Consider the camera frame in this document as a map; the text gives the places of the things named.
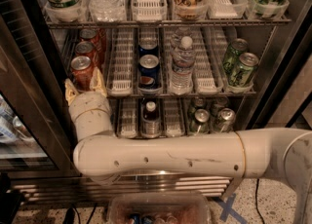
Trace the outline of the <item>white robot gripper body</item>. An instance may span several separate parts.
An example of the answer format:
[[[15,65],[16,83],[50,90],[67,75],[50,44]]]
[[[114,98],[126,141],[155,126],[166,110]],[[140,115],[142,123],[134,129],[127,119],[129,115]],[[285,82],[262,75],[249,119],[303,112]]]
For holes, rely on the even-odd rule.
[[[69,113],[79,141],[92,135],[113,134],[110,105],[101,93],[77,95],[69,105]]]

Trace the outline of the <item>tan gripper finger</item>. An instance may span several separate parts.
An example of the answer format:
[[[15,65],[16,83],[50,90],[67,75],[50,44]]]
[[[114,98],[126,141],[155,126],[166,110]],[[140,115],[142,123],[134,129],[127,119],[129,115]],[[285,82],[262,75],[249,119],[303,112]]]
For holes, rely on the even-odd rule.
[[[68,104],[71,104],[75,97],[79,94],[77,89],[75,88],[74,84],[70,79],[65,80],[65,99]]]
[[[93,71],[93,76],[90,82],[90,90],[107,97],[107,90],[103,81],[103,75],[97,67],[95,67]]]

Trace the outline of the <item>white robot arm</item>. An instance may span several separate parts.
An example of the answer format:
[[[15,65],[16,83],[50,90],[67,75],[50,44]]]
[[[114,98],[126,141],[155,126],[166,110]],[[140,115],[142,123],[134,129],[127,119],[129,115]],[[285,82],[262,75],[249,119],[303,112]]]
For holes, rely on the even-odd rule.
[[[78,143],[74,166],[103,181],[135,169],[280,181],[296,192],[294,224],[312,224],[312,131],[271,128],[130,140],[112,134],[110,107],[99,69],[80,93],[65,81],[65,98]]]

